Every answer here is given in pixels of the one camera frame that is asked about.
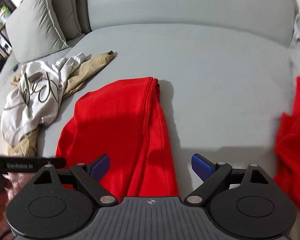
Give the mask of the pink fluffy blanket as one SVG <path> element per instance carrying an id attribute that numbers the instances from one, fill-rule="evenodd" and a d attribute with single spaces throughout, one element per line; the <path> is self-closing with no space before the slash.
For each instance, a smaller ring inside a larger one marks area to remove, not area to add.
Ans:
<path id="1" fill-rule="evenodd" d="M 34 173 L 5 174 L 4 177 L 12 183 L 12 188 L 7 190 L 8 201 L 11 201 L 33 176 Z"/>

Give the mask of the grey sofa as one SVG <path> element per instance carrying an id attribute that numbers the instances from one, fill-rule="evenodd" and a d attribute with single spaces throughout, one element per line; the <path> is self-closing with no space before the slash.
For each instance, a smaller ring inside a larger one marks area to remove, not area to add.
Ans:
<path id="1" fill-rule="evenodd" d="M 110 193 L 101 198 L 109 206 L 92 206 L 74 190 L 71 166 L 45 165 L 9 201 L 0 239 L 292 239 L 300 210 L 274 180 L 274 147 L 300 76 L 300 45 L 290 46 L 296 0 L 75 1 L 81 35 L 36 60 L 108 51 L 115 57 L 40 128 L 33 158 L 58 158 L 61 131 L 83 95 L 153 77 L 179 194 L 118 199 Z M 9 72 L 0 76 L 0 114 L 25 63 L 12 50 Z M 184 203 L 203 183 L 191 166 L 196 153 L 232 166 L 229 188 L 205 206 Z"/>

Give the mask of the folded red shirt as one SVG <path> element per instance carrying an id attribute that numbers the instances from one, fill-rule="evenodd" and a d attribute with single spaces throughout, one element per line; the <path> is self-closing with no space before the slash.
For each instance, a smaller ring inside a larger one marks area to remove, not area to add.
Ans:
<path id="1" fill-rule="evenodd" d="M 291 114 L 283 113 L 274 151 L 277 175 L 274 180 L 300 210 L 300 76 Z"/>

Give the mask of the red long pants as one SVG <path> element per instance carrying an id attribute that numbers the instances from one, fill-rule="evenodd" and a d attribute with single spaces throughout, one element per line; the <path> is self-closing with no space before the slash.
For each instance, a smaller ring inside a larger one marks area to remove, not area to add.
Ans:
<path id="1" fill-rule="evenodd" d="M 100 183 L 118 199 L 179 194 L 157 79 L 115 81 L 77 100 L 56 156 L 72 166 L 103 154 L 110 168 Z"/>

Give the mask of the tan crumpled garment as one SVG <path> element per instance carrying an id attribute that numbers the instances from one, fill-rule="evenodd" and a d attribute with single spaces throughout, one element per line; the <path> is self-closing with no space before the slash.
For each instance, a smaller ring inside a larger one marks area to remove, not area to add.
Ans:
<path id="1" fill-rule="evenodd" d="M 114 57 L 115 54 L 113 51 L 108 51 L 95 57 L 91 56 L 88 61 L 84 62 L 69 76 L 63 93 L 62 101 L 82 89 L 86 81 L 106 67 L 114 59 Z M 20 77 L 21 68 L 20 74 L 13 76 L 11 79 L 12 88 L 18 85 Z M 23 137 L 23 139 L 21 139 L 21 141 L 14 147 L 11 147 L 6 143 L 7 154 L 12 156 L 34 157 L 37 153 L 36 144 L 38 133 L 42 126 L 45 125 L 39 125 L 37 129 L 25 135 L 25 137 Z"/>

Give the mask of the white printed hoodie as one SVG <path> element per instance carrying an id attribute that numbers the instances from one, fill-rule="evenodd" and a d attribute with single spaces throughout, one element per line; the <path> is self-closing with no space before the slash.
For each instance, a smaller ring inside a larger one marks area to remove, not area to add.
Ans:
<path id="1" fill-rule="evenodd" d="M 69 76 L 90 58 L 79 53 L 55 63 L 37 60 L 21 65 L 19 83 L 8 93 L 1 115 L 1 133 L 9 146 L 39 125 L 54 122 Z"/>

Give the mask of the grey throw pillow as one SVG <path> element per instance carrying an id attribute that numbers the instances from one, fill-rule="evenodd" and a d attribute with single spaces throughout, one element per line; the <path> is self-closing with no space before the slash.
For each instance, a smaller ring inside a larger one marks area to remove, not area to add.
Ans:
<path id="1" fill-rule="evenodd" d="M 6 21 L 8 38 L 18 62 L 29 62 L 68 47 L 52 0 L 23 0 Z"/>
<path id="2" fill-rule="evenodd" d="M 76 1 L 52 0 L 52 5 L 66 40 L 79 37 L 82 29 L 77 16 Z"/>

